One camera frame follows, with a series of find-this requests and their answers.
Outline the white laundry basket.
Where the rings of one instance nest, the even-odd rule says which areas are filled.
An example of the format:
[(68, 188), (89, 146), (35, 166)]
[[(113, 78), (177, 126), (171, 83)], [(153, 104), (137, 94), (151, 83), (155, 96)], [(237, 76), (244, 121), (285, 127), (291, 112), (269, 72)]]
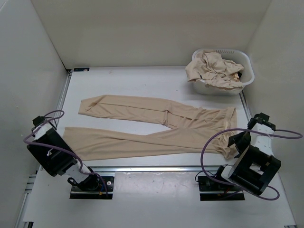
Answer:
[(204, 95), (238, 95), (255, 79), (249, 57), (233, 49), (201, 48), (185, 70), (195, 91)]

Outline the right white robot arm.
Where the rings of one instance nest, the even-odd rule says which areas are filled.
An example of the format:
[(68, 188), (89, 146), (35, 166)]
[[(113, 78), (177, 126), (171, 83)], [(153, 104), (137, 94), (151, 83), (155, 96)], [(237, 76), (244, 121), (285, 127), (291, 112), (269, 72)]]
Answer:
[(266, 135), (251, 136), (250, 132), (243, 131), (229, 137), (228, 146), (235, 146), (237, 161), (232, 166), (220, 166), (213, 184), (224, 190), (232, 183), (259, 196), (281, 167), (281, 161), (271, 154), (271, 139), (268, 137), (276, 126), (269, 122), (268, 115), (259, 113), (250, 119), (247, 128)]

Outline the aluminium rail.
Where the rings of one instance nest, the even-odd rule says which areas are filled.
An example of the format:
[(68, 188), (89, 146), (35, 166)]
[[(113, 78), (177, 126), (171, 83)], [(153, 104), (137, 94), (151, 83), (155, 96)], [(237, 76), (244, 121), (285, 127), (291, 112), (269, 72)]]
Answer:
[(200, 166), (91, 166), (94, 172), (114, 173), (114, 172), (199, 172)]
[[(64, 105), (64, 101), (65, 101), (65, 98), (66, 98), (66, 95), (67, 95), (67, 91), (68, 91), (68, 87), (69, 87), (69, 84), (70, 84), (72, 73), (73, 73), (72, 69), (68, 69), (67, 72), (66, 72), (65, 82), (64, 82), (64, 85), (62, 87), (57, 105), (55, 107), (55, 110), (62, 110), (63, 109), (63, 105)], [(47, 117), (50, 117), (50, 119), (51, 119), (51, 118), (57, 118), (60, 115), (61, 115), (60, 112), (56, 112), (56, 113), (52, 113), (52, 114), (47, 115)], [(55, 127), (58, 127), (59, 119), (52, 120), (51, 123)]]
[(240, 92), (239, 97), (240, 97), (241, 103), (243, 105), (243, 109), (245, 111), (247, 121), (249, 122), (250, 119), (252, 118), (252, 114), (251, 114), (251, 111), (250, 111), (249, 106), (247, 104), (247, 100), (246, 100), (246, 96), (245, 96), (244, 91)]

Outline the beige clothes pile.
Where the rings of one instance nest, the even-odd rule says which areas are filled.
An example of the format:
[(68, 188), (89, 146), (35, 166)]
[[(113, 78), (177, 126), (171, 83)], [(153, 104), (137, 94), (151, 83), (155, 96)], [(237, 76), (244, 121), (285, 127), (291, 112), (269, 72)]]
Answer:
[(223, 59), (215, 50), (199, 51), (185, 67), (187, 80), (196, 82), (200, 79), (205, 85), (221, 90), (243, 88), (238, 73), (244, 70), (241, 64)]

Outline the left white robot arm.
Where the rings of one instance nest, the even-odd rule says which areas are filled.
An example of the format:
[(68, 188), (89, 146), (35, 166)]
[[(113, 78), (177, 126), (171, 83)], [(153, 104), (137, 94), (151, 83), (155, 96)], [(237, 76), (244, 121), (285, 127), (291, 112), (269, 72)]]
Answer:
[(46, 116), (33, 119), (31, 134), (24, 139), (30, 153), (49, 175), (67, 175), (67, 182), (82, 191), (104, 190), (104, 180), (84, 165), (50, 120)]

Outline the front aluminium rail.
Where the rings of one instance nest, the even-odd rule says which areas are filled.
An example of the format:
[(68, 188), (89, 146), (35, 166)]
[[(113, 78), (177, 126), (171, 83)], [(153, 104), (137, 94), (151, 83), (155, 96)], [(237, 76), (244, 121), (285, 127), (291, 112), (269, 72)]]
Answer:
[(200, 166), (91, 166), (94, 172), (114, 173), (114, 172), (199, 172)]

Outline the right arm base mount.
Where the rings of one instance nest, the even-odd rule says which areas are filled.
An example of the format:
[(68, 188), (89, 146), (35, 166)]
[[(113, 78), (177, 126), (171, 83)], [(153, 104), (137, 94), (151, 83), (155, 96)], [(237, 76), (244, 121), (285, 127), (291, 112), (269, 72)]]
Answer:
[(243, 190), (234, 185), (219, 183), (226, 182), (221, 177), (224, 170), (224, 166), (220, 166), (214, 173), (206, 171), (210, 176), (217, 181), (214, 181), (206, 175), (200, 175), (203, 171), (198, 172), (195, 175), (195, 181), (199, 185), (200, 201), (241, 201), (245, 200)]

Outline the blue white sticker label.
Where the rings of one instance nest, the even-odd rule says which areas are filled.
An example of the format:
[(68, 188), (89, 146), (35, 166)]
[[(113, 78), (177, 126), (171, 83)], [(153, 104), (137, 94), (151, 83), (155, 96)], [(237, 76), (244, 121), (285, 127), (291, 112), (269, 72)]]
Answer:
[(77, 67), (73, 69), (74, 72), (88, 72), (89, 70), (89, 67)]

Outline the beige trousers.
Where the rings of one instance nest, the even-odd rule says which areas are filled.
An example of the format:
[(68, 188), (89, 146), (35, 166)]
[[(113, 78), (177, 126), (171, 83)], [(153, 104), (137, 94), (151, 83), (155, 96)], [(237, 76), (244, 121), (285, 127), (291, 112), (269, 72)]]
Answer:
[(82, 100), (78, 112), (167, 127), (147, 135), (66, 127), (64, 140), (84, 161), (199, 153), (203, 147), (225, 158), (234, 153), (228, 147), (231, 129), (237, 126), (234, 107), (209, 110), (161, 98), (101, 95)]

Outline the right aluminium rail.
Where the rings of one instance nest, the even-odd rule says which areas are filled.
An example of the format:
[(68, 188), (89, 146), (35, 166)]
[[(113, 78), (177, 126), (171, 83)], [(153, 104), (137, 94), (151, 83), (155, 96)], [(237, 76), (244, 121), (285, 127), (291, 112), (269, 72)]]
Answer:
[(249, 106), (247, 104), (247, 100), (246, 100), (246, 96), (245, 96), (244, 91), (240, 92), (239, 97), (240, 97), (241, 103), (243, 105), (243, 109), (245, 111), (247, 121), (249, 122), (250, 119), (252, 118), (252, 114), (251, 114), (251, 111), (250, 111)]

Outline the left aluminium rail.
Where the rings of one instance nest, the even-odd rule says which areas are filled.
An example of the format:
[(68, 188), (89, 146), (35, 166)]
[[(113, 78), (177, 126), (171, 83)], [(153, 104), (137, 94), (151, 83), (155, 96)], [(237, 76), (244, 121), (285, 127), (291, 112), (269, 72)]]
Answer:
[[(65, 101), (65, 98), (66, 98), (66, 95), (67, 95), (67, 91), (68, 91), (68, 87), (69, 87), (69, 84), (70, 84), (72, 73), (73, 73), (72, 69), (68, 69), (67, 72), (66, 72), (65, 82), (64, 82), (64, 85), (62, 87), (57, 105), (55, 107), (55, 110), (62, 110), (63, 109), (63, 105), (64, 105), (64, 101)], [(56, 113), (52, 113), (52, 114), (47, 115), (47, 117), (50, 117), (50, 119), (51, 119), (51, 118), (57, 118), (60, 115), (61, 115), (60, 112), (56, 112)], [(59, 119), (52, 120), (51, 123), (55, 127), (58, 127)]]

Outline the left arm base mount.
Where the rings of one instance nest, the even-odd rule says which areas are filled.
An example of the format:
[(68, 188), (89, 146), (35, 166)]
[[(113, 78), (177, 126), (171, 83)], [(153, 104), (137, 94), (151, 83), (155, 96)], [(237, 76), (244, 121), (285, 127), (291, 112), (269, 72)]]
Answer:
[(85, 175), (79, 170), (67, 172), (69, 176), (67, 182), (72, 186), (70, 199), (80, 200), (111, 200), (114, 191), (114, 175), (96, 175), (89, 168), (90, 175)]

